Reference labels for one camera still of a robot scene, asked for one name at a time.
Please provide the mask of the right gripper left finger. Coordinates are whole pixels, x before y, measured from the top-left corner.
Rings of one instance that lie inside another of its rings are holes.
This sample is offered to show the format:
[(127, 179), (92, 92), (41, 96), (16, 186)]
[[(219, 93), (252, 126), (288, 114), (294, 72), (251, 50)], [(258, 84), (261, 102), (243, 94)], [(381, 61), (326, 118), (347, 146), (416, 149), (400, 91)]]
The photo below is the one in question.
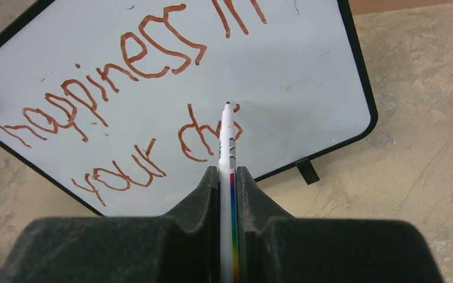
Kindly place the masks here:
[(0, 282), (218, 282), (217, 208), (210, 166), (160, 216), (37, 219), (18, 237)]

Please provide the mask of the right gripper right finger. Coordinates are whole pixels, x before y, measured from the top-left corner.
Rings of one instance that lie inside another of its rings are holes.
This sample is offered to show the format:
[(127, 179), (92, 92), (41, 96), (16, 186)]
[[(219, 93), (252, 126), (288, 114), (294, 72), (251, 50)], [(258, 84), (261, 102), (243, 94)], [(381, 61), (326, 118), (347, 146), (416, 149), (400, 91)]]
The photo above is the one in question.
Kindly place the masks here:
[(442, 282), (422, 234), (391, 219), (297, 218), (237, 169), (241, 282)]

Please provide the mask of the white marker rainbow stripe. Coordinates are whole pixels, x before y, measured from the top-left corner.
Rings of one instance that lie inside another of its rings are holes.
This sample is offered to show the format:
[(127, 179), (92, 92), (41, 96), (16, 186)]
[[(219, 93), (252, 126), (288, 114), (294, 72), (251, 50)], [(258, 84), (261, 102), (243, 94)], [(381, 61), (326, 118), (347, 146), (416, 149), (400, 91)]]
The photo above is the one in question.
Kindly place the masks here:
[(239, 281), (234, 108), (225, 104), (219, 134), (219, 281)]

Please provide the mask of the small black-framed whiteboard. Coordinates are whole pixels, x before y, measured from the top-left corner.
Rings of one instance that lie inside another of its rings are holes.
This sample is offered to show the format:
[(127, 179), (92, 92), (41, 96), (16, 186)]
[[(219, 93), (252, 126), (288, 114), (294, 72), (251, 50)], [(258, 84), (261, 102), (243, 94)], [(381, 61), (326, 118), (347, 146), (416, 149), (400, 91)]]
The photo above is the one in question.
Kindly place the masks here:
[(0, 34), (0, 146), (102, 215), (194, 190), (226, 102), (255, 178), (370, 133), (347, 1), (37, 1)]

